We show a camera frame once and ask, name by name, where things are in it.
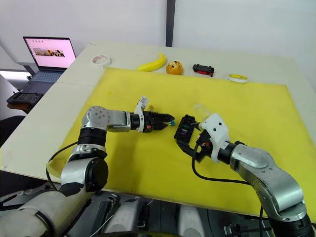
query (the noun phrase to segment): black cable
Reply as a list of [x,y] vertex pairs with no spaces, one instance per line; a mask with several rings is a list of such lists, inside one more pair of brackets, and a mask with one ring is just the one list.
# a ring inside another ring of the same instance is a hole
[[[76,141],[76,142],[74,142],[74,143],[72,143],[72,144],[70,144],[70,145],[67,145],[67,146],[65,146],[64,148],[60,149],[60,150],[57,151],[55,154],[53,154],[53,156],[48,160],[48,162],[50,162],[51,160],[53,160],[53,159],[55,158],[55,156],[57,156],[57,155],[58,155],[59,153],[61,153],[63,150],[65,150],[65,149],[67,149],[67,148],[69,148],[69,147],[72,147],[73,145],[75,145],[75,144],[77,144],[77,143],[78,143],[78,141]],[[48,179],[49,184],[51,185],[51,187],[52,187],[54,190],[57,191],[57,188],[55,187],[55,185],[53,184],[53,182],[52,182],[51,179],[50,179],[49,172],[48,172],[47,168],[46,168],[46,176],[47,176],[47,179]]]
[[260,229],[250,229],[250,230],[238,231],[238,232],[236,232],[236,233],[227,235],[227,236],[225,236],[225,237],[238,236],[238,235],[241,235],[241,234],[243,234],[243,233],[248,233],[248,232],[259,232],[259,231],[270,231],[270,230],[272,230],[271,227],[269,227],[269,228],[260,228]]
[[212,236],[213,236],[213,237],[215,237],[215,235],[214,235],[214,233],[213,233],[213,231],[212,231],[211,222],[209,221],[209,215],[208,215],[208,212],[209,212],[209,210],[207,209],[207,210],[206,210],[206,213],[207,213],[208,226],[209,226],[209,229],[211,230],[211,234],[212,234]]
[[[260,214],[259,214],[259,228],[262,228],[262,217],[263,217],[263,207],[260,208]],[[263,237],[263,232],[260,231],[260,237]]]
[[196,146],[194,147],[194,151],[193,151],[193,156],[192,156],[192,170],[194,172],[194,174],[201,178],[201,179],[205,179],[205,180],[210,180],[210,181],[218,181],[218,182],[229,182],[229,183],[238,183],[238,184],[247,184],[250,185],[248,182],[246,181],[241,181],[241,180],[234,180],[234,179],[216,179],[216,178],[208,178],[205,176],[200,175],[195,167],[195,161],[196,161],[196,154],[198,151],[198,146],[199,144],[196,144]]

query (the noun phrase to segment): laptop screen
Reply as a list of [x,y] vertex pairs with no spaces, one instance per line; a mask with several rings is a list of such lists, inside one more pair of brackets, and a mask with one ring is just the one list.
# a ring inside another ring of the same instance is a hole
[[68,68],[76,59],[69,38],[23,37],[38,67]]

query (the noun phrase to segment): table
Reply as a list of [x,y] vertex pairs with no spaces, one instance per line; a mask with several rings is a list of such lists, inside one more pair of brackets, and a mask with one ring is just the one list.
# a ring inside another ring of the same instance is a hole
[[[205,77],[192,70],[193,64],[200,63],[211,64],[215,78],[225,79],[234,73],[246,75],[251,81],[286,84],[316,144],[316,95],[292,59],[98,41],[79,55],[8,138],[1,148],[1,169],[46,179],[44,167],[48,159],[61,146],[104,72],[90,62],[94,56],[107,54],[112,59],[111,67],[134,70],[157,59],[159,52],[166,55],[168,62],[180,61],[184,75]],[[165,67],[157,72],[165,73]]]

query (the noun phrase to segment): yellow mat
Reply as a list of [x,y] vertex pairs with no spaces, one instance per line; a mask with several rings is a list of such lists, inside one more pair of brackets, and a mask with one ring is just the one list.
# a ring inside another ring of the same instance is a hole
[[[258,215],[260,203],[250,186],[199,179],[191,170],[191,158],[173,139],[181,117],[196,116],[193,106],[203,103],[221,115],[232,141],[239,140],[269,151],[276,164],[299,182],[305,193],[308,214],[316,222],[316,151],[285,85],[108,68],[62,147],[78,139],[81,118],[90,106],[133,112],[142,95],[149,98],[156,112],[173,115],[176,126],[152,133],[108,132],[109,178],[105,189]],[[71,149],[67,149],[57,156],[49,165],[49,172],[59,177],[70,153]],[[196,167],[204,176],[240,179],[229,165],[214,163],[210,158]]]

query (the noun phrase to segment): yellow banana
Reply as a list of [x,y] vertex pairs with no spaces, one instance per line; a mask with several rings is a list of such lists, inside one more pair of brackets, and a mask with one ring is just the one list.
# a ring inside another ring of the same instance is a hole
[[158,68],[161,68],[166,63],[166,60],[167,60],[166,57],[163,54],[159,53],[159,59],[151,63],[143,64],[139,66],[137,70],[145,71],[145,72],[151,72],[151,71],[157,70]]

